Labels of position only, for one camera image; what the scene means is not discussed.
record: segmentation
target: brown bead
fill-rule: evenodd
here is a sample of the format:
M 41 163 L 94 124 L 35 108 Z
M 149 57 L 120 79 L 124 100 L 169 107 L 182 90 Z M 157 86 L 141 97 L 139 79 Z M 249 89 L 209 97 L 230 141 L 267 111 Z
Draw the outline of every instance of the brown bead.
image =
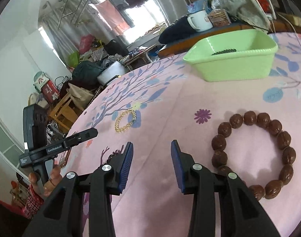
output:
M 252 185 L 248 189 L 252 191 L 258 201 L 265 196 L 265 189 L 261 185 Z
M 279 120 L 271 120 L 268 126 L 268 131 L 273 136 L 277 136 L 282 131 L 282 124 Z
M 282 186 L 283 186 L 283 182 L 280 180 L 272 180 L 268 182 L 265 187 L 265 193 L 266 193 L 265 198 L 269 200 L 278 196 Z
M 217 132 L 224 137 L 229 137 L 232 133 L 232 126 L 229 122 L 223 122 L 218 126 Z
M 280 150 L 284 150 L 286 147 L 290 146 L 291 136 L 287 131 L 282 131 L 278 134 L 276 138 L 278 148 Z
M 257 126 L 266 129 L 270 123 L 270 116 L 268 113 L 259 113 L 257 117 Z
M 257 121 L 257 115 L 253 111 L 247 111 L 244 114 L 244 123 L 248 126 L 252 126 Z
M 290 164 L 292 165 L 296 159 L 296 152 L 295 150 L 288 146 L 284 149 L 283 155 L 282 155 L 282 162 L 283 164 Z
M 227 154 L 224 151 L 216 150 L 214 151 L 212 157 L 212 165 L 215 168 L 219 168 L 220 166 L 224 166 L 227 164 Z
M 232 125 L 232 128 L 236 129 L 241 127 L 244 122 L 244 118 L 240 114 L 234 114 L 229 119 L 229 122 Z
M 213 137 L 212 139 L 212 148 L 213 150 L 225 150 L 226 147 L 226 140 L 225 137 L 218 134 L 217 136 Z
M 291 181 L 293 174 L 293 167 L 290 164 L 287 164 L 282 168 L 279 180 L 283 182 L 283 185 L 287 185 Z
M 217 173 L 218 173 L 219 175 L 227 176 L 230 172 L 233 172 L 233 170 L 231 170 L 230 167 L 228 167 L 228 166 L 220 166 L 220 167 L 217 169 Z

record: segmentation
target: screw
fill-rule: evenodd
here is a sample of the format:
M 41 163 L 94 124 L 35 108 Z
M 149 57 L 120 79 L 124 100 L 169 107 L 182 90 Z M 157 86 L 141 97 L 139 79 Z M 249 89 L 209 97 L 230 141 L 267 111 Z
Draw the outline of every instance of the screw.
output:
M 109 170 L 111 170 L 111 168 L 112 168 L 112 167 L 111 167 L 110 165 L 108 165 L 108 164 L 102 166 L 102 170 L 103 170 L 103 171 L 109 171 Z
M 237 175 L 236 175 L 234 172 L 230 172 L 230 173 L 228 174 L 228 177 L 234 180 L 234 179 L 237 178 Z
M 194 169 L 194 170 L 201 170 L 203 167 L 202 167 L 202 165 L 200 165 L 200 164 L 193 164 L 193 166 L 192 166 L 192 168 Z
M 67 177 L 68 179 L 73 179 L 75 176 L 76 176 L 76 173 L 75 173 L 75 172 L 69 172 L 69 173 L 67 173 L 67 175 L 66 175 L 66 177 Z

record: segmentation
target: white mug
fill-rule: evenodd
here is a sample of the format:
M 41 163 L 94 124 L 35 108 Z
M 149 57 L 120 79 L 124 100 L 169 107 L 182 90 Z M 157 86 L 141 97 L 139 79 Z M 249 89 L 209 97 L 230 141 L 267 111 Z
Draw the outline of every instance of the white mug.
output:
M 197 32 L 202 32 L 213 28 L 213 25 L 205 10 L 190 14 L 188 16 L 188 22 L 190 26 Z

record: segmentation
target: wall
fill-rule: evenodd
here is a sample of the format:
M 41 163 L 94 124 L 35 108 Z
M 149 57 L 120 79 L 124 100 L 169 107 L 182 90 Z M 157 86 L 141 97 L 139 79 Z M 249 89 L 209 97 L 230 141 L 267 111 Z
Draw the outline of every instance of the wall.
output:
M 16 180 L 16 171 L 0 155 L 0 200 L 10 204 L 11 181 Z
M 0 119 L 22 145 L 22 110 L 35 91 L 34 75 L 70 76 L 38 33 L 40 1 L 11 0 L 0 15 Z

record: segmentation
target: pink tablecloth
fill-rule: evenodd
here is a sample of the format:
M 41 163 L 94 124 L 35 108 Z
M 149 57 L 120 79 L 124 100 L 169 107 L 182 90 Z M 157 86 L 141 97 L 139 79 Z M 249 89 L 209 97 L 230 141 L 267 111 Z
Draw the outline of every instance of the pink tablecloth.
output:
M 170 143 L 178 140 L 182 151 L 215 171 L 211 140 L 219 124 L 248 110 L 267 112 L 292 136 L 294 177 L 275 199 L 260 201 L 281 236 L 292 233 L 301 220 L 301 36 L 299 41 L 291 33 L 272 37 L 280 49 L 265 79 L 208 83 L 183 63 L 183 54 L 176 55 L 124 75 L 79 117 L 71 133 L 95 127 L 99 135 L 72 149 L 63 173 L 91 173 L 127 141 L 134 144 L 126 189 L 112 200 L 117 237 L 187 236 L 193 197 L 178 189 Z M 116 133 L 115 119 L 128 108 L 137 121 Z M 282 154 L 265 130 L 243 125 L 226 141 L 227 165 L 248 186 L 278 178 Z

